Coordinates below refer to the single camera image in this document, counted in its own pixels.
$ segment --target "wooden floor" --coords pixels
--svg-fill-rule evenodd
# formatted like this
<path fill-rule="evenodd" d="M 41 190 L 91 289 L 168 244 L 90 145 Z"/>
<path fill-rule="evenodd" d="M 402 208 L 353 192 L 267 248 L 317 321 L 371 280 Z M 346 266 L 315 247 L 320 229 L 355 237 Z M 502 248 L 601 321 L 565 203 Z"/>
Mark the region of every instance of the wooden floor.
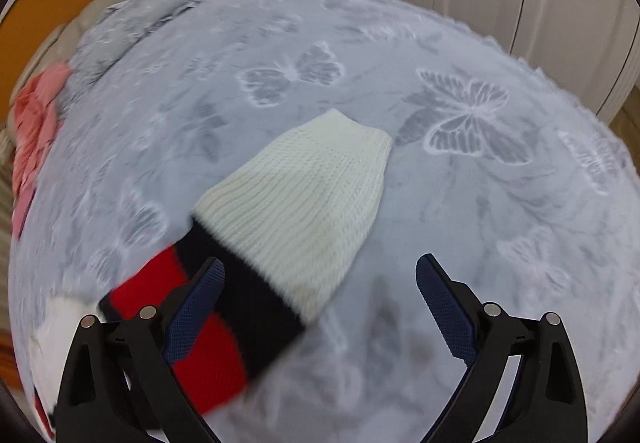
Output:
<path fill-rule="evenodd" d="M 11 335 L 2 330 L 0 330 L 0 378 L 10 389 L 22 390 L 18 369 L 15 365 Z"/>
<path fill-rule="evenodd" d="M 637 87 L 609 126 L 625 142 L 636 169 L 640 169 L 640 90 Z"/>

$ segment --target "gray bedsheet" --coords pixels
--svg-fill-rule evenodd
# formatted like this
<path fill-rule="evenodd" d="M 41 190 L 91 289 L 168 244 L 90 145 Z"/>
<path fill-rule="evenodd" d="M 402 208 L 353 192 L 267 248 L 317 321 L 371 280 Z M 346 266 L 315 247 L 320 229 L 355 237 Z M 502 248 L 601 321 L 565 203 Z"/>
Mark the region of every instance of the gray bedsheet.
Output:
<path fill-rule="evenodd" d="M 395 0 L 207 0 L 95 84 L 12 247 L 28 394 L 47 295 L 102 297 L 187 232 L 207 188 L 332 107 L 395 139 L 380 211 L 319 324 L 207 417 L 223 441 L 420 441 L 464 371 L 415 285 L 427 252 L 482 301 L 562 316 L 596 441 L 640 371 L 628 152 L 492 39 Z"/>

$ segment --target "white knit sock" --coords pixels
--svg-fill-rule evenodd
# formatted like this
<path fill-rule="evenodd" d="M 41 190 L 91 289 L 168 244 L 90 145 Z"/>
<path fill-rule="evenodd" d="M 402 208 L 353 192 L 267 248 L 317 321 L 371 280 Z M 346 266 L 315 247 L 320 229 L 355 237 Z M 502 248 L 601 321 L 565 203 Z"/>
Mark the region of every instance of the white knit sock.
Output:
<path fill-rule="evenodd" d="M 376 218 L 390 149 L 386 132 L 331 109 L 208 190 L 195 216 L 309 323 Z"/>

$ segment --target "blue rubber gripper pad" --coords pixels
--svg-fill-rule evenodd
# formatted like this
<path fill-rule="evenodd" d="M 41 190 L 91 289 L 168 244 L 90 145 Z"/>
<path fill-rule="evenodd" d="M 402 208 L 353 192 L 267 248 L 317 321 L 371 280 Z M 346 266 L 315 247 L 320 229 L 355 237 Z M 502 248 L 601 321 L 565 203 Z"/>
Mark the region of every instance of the blue rubber gripper pad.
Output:
<path fill-rule="evenodd" d="M 214 259 L 167 326 L 162 356 L 169 365 L 186 358 L 225 285 L 225 266 Z"/>
<path fill-rule="evenodd" d="M 415 280 L 451 354 L 471 367 L 478 357 L 476 330 L 427 257 L 418 260 Z"/>

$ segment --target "pink cloth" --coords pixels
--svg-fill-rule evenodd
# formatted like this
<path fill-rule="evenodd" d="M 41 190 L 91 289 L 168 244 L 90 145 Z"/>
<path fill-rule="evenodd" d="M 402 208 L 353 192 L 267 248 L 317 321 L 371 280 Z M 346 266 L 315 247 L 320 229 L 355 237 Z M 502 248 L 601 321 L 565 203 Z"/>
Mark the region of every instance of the pink cloth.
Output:
<path fill-rule="evenodd" d="M 12 187 L 16 205 L 14 237 L 22 233 L 35 193 L 36 176 L 58 132 L 56 95 L 73 71 L 59 62 L 36 74 L 20 90 L 14 104 L 16 149 Z"/>

